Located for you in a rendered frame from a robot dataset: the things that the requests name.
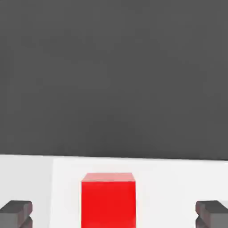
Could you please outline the small red cube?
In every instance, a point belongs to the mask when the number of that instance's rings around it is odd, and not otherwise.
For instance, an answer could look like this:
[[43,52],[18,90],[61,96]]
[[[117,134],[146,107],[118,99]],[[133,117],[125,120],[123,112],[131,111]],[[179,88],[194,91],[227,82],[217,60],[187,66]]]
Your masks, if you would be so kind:
[[136,228],[132,173],[87,173],[81,181],[81,228]]

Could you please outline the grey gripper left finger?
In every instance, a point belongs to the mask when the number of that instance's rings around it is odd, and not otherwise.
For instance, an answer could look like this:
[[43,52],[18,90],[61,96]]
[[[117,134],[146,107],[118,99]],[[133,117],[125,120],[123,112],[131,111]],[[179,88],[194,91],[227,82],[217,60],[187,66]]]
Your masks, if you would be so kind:
[[31,201],[10,200],[0,209],[0,228],[33,228]]

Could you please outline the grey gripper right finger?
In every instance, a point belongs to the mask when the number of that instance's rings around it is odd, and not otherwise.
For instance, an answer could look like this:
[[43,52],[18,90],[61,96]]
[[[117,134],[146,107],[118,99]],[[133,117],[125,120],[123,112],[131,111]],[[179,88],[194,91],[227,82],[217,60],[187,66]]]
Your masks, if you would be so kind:
[[217,200],[197,201],[195,228],[228,228],[228,208]]

